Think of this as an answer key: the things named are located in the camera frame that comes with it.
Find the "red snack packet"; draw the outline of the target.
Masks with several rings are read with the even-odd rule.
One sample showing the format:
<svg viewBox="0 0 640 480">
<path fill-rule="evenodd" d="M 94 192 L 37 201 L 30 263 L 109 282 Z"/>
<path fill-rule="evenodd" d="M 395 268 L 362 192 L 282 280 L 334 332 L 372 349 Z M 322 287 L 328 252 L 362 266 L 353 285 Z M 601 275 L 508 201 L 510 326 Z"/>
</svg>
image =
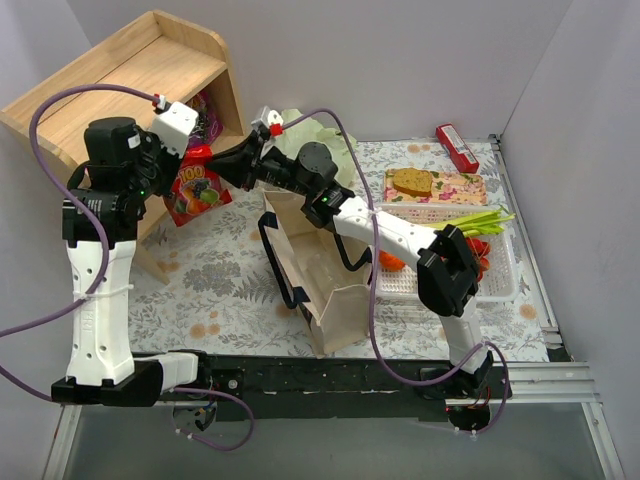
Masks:
<svg viewBox="0 0 640 480">
<path fill-rule="evenodd" d="M 170 195 L 163 198 L 177 227 L 232 202 L 231 193 L 223 186 L 220 177 L 205 166 L 212 159 L 213 153 L 208 145 L 187 149 Z"/>
</svg>

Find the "purple snack packet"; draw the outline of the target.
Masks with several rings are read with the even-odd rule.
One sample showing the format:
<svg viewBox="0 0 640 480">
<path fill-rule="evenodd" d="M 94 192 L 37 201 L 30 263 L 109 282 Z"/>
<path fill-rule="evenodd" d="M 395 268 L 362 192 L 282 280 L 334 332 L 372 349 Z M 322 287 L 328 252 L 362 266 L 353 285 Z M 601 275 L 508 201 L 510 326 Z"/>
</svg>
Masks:
<svg viewBox="0 0 640 480">
<path fill-rule="evenodd" d="M 213 103 L 206 91 L 201 90 L 187 103 L 198 114 L 196 125 L 189 136 L 189 148 L 212 144 L 222 133 L 221 124 Z"/>
</svg>

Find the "light green plastic bag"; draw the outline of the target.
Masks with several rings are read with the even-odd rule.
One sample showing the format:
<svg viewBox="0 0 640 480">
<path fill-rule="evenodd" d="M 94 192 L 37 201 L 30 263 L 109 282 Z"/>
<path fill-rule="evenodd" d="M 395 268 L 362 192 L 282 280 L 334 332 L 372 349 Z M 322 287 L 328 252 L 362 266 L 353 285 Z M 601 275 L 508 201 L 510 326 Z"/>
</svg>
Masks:
<svg viewBox="0 0 640 480">
<path fill-rule="evenodd" d="M 355 179 L 355 165 L 339 129 L 325 127 L 313 118 L 286 129 L 274 140 L 277 147 L 287 157 L 294 159 L 307 142 L 324 144 L 330 151 L 333 162 L 338 167 L 335 180 L 343 187 L 350 187 Z"/>
</svg>

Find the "beige canvas tote bag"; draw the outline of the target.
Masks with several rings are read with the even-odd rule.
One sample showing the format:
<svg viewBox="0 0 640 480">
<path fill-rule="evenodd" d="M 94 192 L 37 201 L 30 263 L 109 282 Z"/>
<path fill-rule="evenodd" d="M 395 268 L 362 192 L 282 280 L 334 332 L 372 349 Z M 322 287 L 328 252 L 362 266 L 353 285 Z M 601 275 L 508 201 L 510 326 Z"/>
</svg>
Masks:
<svg viewBox="0 0 640 480">
<path fill-rule="evenodd" d="M 314 355 L 323 358 L 368 337 L 368 245 L 315 228 L 301 211 L 299 195 L 262 193 L 264 213 L 258 230 L 285 306 L 299 313 Z M 328 300 L 306 275 L 306 259 L 328 255 L 342 277 L 342 286 Z"/>
</svg>

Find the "orange tangerine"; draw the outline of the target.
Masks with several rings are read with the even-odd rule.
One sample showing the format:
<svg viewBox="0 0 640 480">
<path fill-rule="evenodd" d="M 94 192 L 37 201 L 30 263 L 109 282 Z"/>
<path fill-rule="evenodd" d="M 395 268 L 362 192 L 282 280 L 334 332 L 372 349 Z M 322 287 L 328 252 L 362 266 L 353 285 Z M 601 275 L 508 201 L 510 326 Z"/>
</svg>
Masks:
<svg viewBox="0 0 640 480">
<path fill-rule="evenodd" d="M 406 263 L 400 258 L 384 251 L 379 253 L 379 263 L 384 269 L 390 272 L 401 271 L 406 266 Z"/>
</svg>

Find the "slice of brown bread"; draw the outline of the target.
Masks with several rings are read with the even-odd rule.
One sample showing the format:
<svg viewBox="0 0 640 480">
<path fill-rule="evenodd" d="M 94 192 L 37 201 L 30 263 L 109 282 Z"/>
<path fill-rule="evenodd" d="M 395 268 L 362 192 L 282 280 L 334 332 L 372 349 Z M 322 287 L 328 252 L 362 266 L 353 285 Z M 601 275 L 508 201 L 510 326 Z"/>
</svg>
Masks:
<svg viewBox="0 0 640 480">
<path fill-rule="evenodd" d="M 398 169 L 393 174 L 395 190 L 415 197 L 430 197 L 433 178 L 429 171 L 415 168 Z"/>
</svg>

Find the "green spring onions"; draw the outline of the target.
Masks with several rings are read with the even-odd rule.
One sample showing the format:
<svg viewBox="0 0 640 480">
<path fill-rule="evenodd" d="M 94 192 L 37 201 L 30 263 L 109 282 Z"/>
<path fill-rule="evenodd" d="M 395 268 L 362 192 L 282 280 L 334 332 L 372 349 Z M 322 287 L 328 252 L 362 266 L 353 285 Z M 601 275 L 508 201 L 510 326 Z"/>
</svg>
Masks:
<svg viewBox="0 0 640 480">
<path fill-rule="evenodd" d="M 483 235 L 499 235 L 504 231 L 504 224 L 514 220 L 516 215 L 503 210 L 492 210 L 472 215 L 453 218 L 436 223 L 425 224 L 425 227 L 443 231 L 447 225 L 458 228 L 465 237 Z"/>
</svg>

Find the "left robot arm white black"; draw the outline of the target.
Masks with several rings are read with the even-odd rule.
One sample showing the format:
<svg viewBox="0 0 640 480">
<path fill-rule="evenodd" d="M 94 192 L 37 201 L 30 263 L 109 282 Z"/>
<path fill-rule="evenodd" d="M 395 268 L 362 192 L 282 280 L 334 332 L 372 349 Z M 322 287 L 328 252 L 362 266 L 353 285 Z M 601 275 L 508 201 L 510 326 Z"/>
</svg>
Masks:
<svg viewBox="0 0 640 480">
<path fill-rule="evenodd" d="M 62 236 L 73 277 L 72 352 L 51 386 L 61 404 L 146 407 L 176 387 L 193 400 L 213 386 L 193 351 L 135 355 L 128 335 L 130 271 L 145 202 L 168 192 L 180 164 L 130 117 L 91 122 L 88 160 L 70 177 Z"/>
</svg>

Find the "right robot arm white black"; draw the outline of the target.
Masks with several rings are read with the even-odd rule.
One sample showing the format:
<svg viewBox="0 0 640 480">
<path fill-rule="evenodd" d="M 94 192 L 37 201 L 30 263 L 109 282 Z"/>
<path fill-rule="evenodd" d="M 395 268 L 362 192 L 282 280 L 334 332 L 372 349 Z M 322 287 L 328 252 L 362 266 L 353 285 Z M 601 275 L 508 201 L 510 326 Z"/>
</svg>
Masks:
<svg viewBox="0 0 640 480">
<path fill-rule="evenodd" d="M 421 303 L 437 314 L 449 347 L 454 389 L 475 397 L 489 384 L 493 356 L 482 342 L 476 313 L 479 266 L 462 232 L 419 226 L 384 211 L 376 212 L 335 179 L 338 167 L 327 146 L 305 143 L 293 159 L 269 146 L 266 129 L 253 131 L 239 145 L 212 157 L 208 170 L 236 188 L 258 181 L 303 197 L 301 208 L 316 228 L 378 247 L 417 275 Z"/>
</svg>

